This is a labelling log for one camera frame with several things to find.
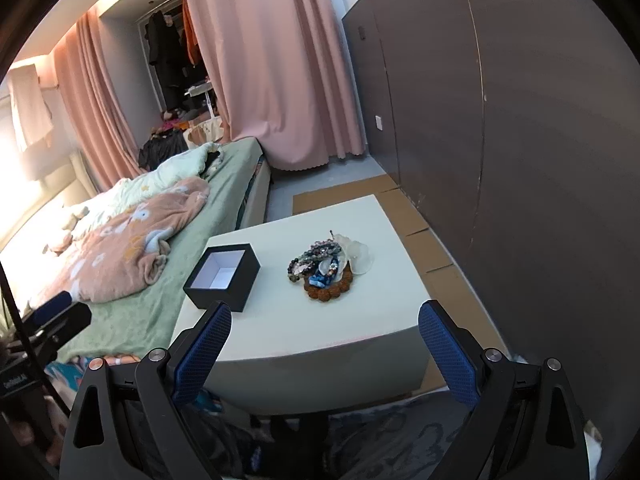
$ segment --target brown wall panel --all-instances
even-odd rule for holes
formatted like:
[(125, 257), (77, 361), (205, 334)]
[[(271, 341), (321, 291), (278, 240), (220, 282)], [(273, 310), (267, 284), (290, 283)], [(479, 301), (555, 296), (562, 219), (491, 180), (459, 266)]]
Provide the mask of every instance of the brown wall panel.
[(470, 0), (484, 75), (465, 272), (507, 343), (562, 362), (607, 472), (640, 424), (640, 66), (591, 0)]
[(388, 72), (402, 189), (462, 262), (482, 145), (478, 50), (467, 0), (372, 0)]
[[(396, 131), (385, 60), (370, 0), (359, 0), (345, 16), (343, 24), (353, 61), (369, 152), (399, 184)], [(382, 118), (382, 131), (376, 126), (376, 116)]]

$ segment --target metal screw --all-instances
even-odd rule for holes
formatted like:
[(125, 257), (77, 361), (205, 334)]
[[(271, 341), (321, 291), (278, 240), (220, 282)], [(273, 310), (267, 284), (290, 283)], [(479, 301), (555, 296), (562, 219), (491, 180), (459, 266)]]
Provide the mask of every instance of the metal screw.
[(551, 368), (553, 371), (557, 372), (560, 368), (562, 368), (562, 365), (560, 364), (560, 361), (558, 361), (558, 359), (555, 359), (554, 357), (552, 357), (551, 359), (546, 361), (546, 365)]
[(99, 370), (100, 368), (102, 368), (103, 364), (104, 364), (104, 361), (102, 359), (100, 359), (99, 357), (97, 357), (95, 359), (91, 359), (91, 362), (89, 363), (89, 369), (91, 369), (91, 370)]
[(164, 348), (154, 348), (151, 352), (149, 352), (149, 360), (153, 362), (162, 361), (165, 355), (166, 350)]
[(489, 361), (494, 363), (497, 363), (500, 359), (502, 359), (502, 352), (495, 348), (488, 348), (486, 352), (484, 352), (484, 355), (487, 359), (489, 359)]

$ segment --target gray tile floor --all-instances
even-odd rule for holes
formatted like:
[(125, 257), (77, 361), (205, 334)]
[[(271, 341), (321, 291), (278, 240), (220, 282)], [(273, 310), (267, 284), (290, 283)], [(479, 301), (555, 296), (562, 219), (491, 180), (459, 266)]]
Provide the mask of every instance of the gray tile floor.
[(304, 171), (273, 171), (267, 222), (291, 216), (293, 196), (385, 173), (370, 155), (332, 159), (326, 166)]

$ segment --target open box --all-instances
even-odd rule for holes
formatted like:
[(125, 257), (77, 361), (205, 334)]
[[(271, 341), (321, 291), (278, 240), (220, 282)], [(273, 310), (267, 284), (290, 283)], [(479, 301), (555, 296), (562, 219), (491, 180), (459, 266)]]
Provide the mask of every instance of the open box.
[(183, 290), (203, 310), (226, 303), (242, 312), (260, 263), (249, 244), (209, 247), (200, 257)]

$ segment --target light green blanket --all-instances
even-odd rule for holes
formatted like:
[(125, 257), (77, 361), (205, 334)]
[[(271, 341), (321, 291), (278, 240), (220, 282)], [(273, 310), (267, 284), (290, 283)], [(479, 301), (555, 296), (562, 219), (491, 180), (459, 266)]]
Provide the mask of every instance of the light green blanket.
[(117, 353), (143, 357), (155, 347), (168, 347), (185, 296), (182, 286), (206, 241), (234, 230), (244, 192), (262, 155), (253, 138), (232, 142), (222, 151), (222, 163), (209, 179), (209, 199), (199, 215), (169, 240), (171, 252), (158, 281), (132, 296), (90, 304), (91, 325), (60, 349), (58, 361)]

